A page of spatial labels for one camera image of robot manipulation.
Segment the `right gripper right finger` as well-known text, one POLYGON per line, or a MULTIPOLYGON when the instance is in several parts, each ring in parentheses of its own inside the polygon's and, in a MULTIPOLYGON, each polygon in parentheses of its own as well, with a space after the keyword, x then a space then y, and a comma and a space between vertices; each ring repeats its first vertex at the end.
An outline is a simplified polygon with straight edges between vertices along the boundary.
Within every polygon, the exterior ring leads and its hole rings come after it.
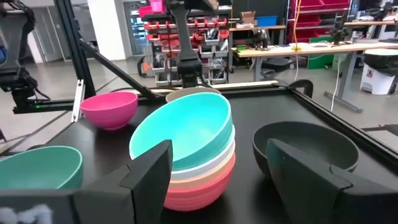
POLYGON ((397 191, 278 139, 267 143, 272 180, 292 223, 397 224, 397 191))

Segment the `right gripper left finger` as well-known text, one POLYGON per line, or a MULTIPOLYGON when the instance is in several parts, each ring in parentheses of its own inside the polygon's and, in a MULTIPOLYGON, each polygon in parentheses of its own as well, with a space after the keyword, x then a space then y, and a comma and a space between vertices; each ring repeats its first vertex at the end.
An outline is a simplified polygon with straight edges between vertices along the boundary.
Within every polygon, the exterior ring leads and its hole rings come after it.
POLYGON ((172 171, 164 140, 81 189, 1 191, 1 223, 158 223, 172 171))

